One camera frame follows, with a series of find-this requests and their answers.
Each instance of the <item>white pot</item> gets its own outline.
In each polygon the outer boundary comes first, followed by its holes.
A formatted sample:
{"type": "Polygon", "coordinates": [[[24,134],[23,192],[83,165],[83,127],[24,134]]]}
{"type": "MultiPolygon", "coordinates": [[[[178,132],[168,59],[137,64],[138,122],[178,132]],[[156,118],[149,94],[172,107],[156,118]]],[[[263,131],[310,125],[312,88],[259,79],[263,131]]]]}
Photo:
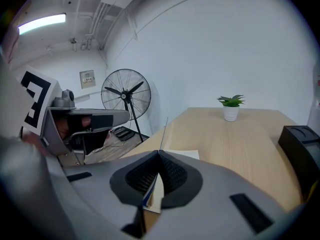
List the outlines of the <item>white pot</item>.
{"type": "Polygon", "coordinates": [[[239,106],[223,106],[224,119],[226,121],[236,121],[239,113],[239,106]]]}

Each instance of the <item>standing fan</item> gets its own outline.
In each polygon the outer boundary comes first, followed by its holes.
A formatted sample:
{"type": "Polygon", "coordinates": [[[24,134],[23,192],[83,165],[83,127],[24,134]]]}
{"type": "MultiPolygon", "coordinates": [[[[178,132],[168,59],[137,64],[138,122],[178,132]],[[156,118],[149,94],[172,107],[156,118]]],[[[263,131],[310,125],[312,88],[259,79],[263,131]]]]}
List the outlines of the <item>standing fan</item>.
{"type": "Polygon", "coordinates": [[[129,120],[134,119],[143,142],[137,118],[141,117],[150,105],[151,91],[147,80],[132,69],[119,69],[105,79],[101,99],[107,110],[129,111],[129,120]]]}

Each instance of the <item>white wall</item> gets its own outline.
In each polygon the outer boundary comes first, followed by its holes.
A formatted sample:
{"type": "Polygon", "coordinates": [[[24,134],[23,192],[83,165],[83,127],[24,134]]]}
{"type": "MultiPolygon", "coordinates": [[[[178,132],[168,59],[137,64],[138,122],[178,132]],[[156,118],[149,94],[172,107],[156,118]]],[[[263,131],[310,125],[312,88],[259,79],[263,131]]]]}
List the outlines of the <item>white wall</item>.
{"type": "Polygon", "coordinates": [[[106,63],[96,49],[64,51],[47,55],[13,69],[17,79],[21,79],[27,66],[31,66],[48,77],[58,80],[62,90],[73,91],[75,104],[83,109],[104,109],[101,101],[101,87],[106,79],[106,63]],[[80,72],[93,70],[95,76],[94,87],[82,89],[80,72]]]}
{"type": "Polygon", "coordinates": [[[107,75],[133,69],[152,83],[151,106],[138,119],[142,133],[237,94],[245,95],[243,108],[307,123],[319,51],[287,0],[136,0],[128,11],[137,40],[122,15],[105,45],[107,75]]]}

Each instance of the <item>fan blade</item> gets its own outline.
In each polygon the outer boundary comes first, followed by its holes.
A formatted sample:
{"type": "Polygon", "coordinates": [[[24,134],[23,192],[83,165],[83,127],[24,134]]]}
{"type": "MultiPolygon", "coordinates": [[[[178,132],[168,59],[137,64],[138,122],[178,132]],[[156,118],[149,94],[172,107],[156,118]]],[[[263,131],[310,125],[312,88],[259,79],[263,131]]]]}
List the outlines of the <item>fan blade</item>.
{"type": "Polygon", "coordinates": [[[136,86],[132,87],[131,90],[127,94],[131,95],[133,92],[135,92],[143,84],[144,84],[144,81],[142,81],[141,83],[138,83],[136,86]]]}
{"type": "Polygon", "coordinates": [[[126,110],[126,111],[129,111],[129,108],[128,108],[128,104],[127,104],[127,102],[126,102],[125,100],[124,100],[123,102],[124,102],[125,110],[126,110]]]}
{"type": "Polygon", "coordinates": [[[110,87],[104,87],[106,90],[110,91],[110,92],[113,92],[114,94],[119,94],[121,96],[121,92],[116,90],[116,89],[113,89],[113,88],[110,88],[110,87]]]}

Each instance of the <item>ceiling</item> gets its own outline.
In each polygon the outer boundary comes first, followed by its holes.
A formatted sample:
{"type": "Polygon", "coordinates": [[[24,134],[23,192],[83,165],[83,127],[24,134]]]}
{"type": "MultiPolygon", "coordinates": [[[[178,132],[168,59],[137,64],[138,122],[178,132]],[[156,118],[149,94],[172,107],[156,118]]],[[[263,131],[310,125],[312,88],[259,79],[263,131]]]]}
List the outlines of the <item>ceiling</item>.
{"type": "Polygon", "coordinates": [[[77,40],[78,49],[87,44],[88,40],[92,47],[99,46],[121,10],[114,5],[100,3],[99,0],[28,0],[16,17],[14,23],[17,26],[61,13],[66,13],[66,22],[40,27],[20,35],[13,64],[17,66],[33,60],[48,54],[48,50],[55,52],[73,49],[74,46],[69,42],[72,38],[77,40]]]}

